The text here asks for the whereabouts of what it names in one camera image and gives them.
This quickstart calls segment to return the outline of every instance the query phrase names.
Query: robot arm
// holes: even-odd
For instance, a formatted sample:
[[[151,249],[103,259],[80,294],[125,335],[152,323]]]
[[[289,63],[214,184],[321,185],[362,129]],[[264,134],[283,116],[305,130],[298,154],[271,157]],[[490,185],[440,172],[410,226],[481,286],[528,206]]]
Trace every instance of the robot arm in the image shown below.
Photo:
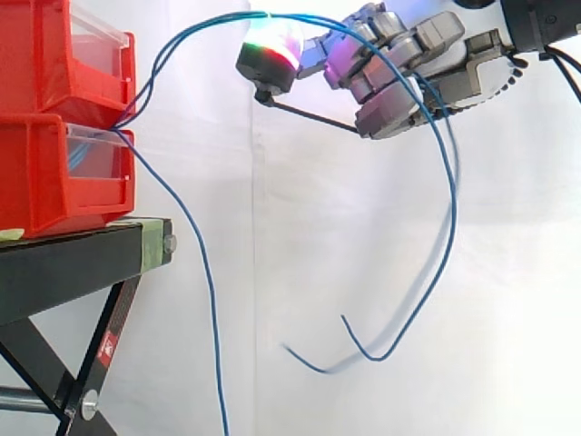
[[[364,5],[343,23],[377,46],[439,118],[439,105],[413,73],[439,91],[452,114],[483,103],[521,74],[514,55],[543,53],[581,33],[581,2],[388,0]],[[388,66],[353,38],[332,31],[305,43],[296,78],[321,72],[360,105],[355,124],[362,137],[388,138],[427,121]]]

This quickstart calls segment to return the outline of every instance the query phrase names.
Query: white wall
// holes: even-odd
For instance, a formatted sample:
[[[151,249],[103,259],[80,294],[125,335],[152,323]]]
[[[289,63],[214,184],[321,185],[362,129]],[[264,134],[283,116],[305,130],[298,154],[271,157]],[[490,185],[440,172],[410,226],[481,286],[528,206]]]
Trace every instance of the white wall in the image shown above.
[[[177,30],[244,7],[79,3],[137,34],[142,80]],[[359,2],[276,7],[342,18]],[[364,342],[393,320],[445,215],[445,175],[428,128],[364,142],[253,104],[233,69],[242,36],[234,25],[186,43],[135,124],[140,148],[209,244],[232,434],[580,434],[581,108],[557,69],[534,62],[509,93],[454,119],[463,185],[445,277],[391,360],[330,377],[300,366],[281,343],[332,365],[354,352],[341,313]],[[565,48],[581,57],[581,42]],[[320,78],[298,83],[287,101],[352,121],[349,95]],[[196,243],[143,171],[138,212],[172,217],[180,248],[143,281],[104,412],[122,435],[221,434]],[[97,297],[39,320],[72,365]],[[58,334],[64,313],[83,331],[74,346]],[[0,431],[16,421],[0,415]],[[29,425],[24,434],[46,434]]]

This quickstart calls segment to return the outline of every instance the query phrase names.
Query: red warning label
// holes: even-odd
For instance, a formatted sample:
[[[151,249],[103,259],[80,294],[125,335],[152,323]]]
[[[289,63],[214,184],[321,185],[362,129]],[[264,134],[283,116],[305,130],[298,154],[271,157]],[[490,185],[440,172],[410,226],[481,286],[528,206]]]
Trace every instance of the red warning label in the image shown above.
[[[99,347],[99,352],[97,353],[97,359],[99,359],[99,362],[101,362],[105,368],[109,368],[111,365],[118,341],[119,338],[111,332],[107,332],[103,337],[103,341]]]

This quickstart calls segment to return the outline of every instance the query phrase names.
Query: red plastic drawer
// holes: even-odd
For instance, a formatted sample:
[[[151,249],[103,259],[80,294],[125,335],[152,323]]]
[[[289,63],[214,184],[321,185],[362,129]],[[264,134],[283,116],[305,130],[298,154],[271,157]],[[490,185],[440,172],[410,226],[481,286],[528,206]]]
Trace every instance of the red plastic drawer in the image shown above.
[[[134,208],[133,153],[114,133],[52,114],[0,116],[0,162],[0,234],[90,230]]]
[[[69,0],[0,0],[0,114],[111,128],[135,97],[134,38]]]

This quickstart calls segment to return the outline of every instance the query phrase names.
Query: black table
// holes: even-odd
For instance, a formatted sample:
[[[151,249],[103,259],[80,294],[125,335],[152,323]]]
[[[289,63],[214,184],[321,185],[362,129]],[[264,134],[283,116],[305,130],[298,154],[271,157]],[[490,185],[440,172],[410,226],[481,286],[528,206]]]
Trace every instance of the black table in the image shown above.
[[[129,218],[106,229],[0,242],[0,355],[30,387],[0,387],[0,413],[49,413],[57,436],[114,436],[98,411],[141,276],[172,260],[172,222]],[[30,317],[112,287],[76,378]]]

